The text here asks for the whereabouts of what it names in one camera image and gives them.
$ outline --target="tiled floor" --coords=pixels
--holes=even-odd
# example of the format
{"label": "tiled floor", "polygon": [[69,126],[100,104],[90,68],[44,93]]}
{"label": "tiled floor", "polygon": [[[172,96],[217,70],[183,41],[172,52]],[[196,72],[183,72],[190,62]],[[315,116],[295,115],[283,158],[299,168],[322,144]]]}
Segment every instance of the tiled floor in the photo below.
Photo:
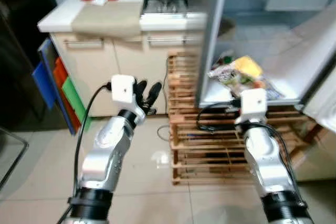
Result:
{"label": "tiled floor", "polygon": [[[80,161],[106,120],[93,121],[83,137]],[[127,153],[109,219],[113,224],[267,223],[250,185],[177,186],[171,184],[168,143],[156,136],[167,119],[147,119],[136,129]],[[76,138],[67,130],[20,133],[28,152],[0,192],[0,223],[56,223],[71,194]],[[2,176],[20,145],[9,139],[0,153]],[[303,184],[302,194],[316,223],[335,223],[334,182]]]}

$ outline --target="yellow package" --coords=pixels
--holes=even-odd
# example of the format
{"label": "yellow package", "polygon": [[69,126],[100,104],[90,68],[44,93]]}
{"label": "yellow package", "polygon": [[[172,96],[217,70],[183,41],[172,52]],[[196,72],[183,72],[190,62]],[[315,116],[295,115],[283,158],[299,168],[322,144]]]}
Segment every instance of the yellow package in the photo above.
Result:
{"label": "yellow package", "polygon": [[253,78],[258,78],[263,73],[261,67],[250,56],[240,57],[234,61],[234,64],[236,70]]}

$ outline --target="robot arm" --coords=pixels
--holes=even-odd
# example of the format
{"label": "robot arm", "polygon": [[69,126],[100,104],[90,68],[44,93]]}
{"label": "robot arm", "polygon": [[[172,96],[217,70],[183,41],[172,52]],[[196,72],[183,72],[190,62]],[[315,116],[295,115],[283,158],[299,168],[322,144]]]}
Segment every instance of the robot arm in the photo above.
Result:
{"label": "robot arm", "polygon": [[108,223],[108,211],[133,130],[147,114],[155,113],[151,106],[159,95],[160,83],[151,88],[147,99],[142,97],[145,81],[137,84],[132,76],[116,75],[111,84],[112,99],[120,112],[99,131],[83,162],[77,194],[68,200],[71,214],[66,224]]}
{"label": "robot arm", "polygon": [[236,127],[244,134],[245,158],[251,168],[264,212],[271,224],[313,224],[294,176],[284,164],[278,142],[264,127],[266,91],[241,93],[241,116]]}

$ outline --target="beige towel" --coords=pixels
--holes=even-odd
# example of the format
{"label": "beige towel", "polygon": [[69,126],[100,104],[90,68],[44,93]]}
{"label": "beige towel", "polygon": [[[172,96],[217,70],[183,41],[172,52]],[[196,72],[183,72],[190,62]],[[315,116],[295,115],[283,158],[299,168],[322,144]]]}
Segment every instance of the beige towel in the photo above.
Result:
{"label": "beige towel", "polygon": [[141,34],[139,2],[107,2],[104,6],[87,4],[72,22],[75,33],[127,39]]}

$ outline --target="metal chair leg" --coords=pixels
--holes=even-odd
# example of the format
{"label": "metal chair leg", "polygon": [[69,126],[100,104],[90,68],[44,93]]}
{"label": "metal chair leg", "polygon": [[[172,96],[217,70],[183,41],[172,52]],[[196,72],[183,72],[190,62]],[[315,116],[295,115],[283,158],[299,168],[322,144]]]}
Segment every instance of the metal chair leg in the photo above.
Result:
{"label": "metal chair leg", "polygon": [[3,179],[0,182],[0,190],[2,190],[2,188],[6,184],[7,180],[9,179],[10,175],[12,174],[13,170],[15,169],[16,165],[18,164],[18,162],[21,160],[21,158],[23,157],[23,155],[27,151],[27,149],[29,147],[29,143],[26,140],[24,140],[23,138],[9,132],[8,130],[6,130],[2,127],[0,127],[0,131],[2,131],[4,133],[6,133],[7,135],[10,135],[11,137],[19,140],[24,145],[22,150],[20,151],[19,155],[17,155],[16,159],[14,160],[14,162],[12,163],[12,165],[10,166],[10,168],[8,169],[5,176],[3,177]]}

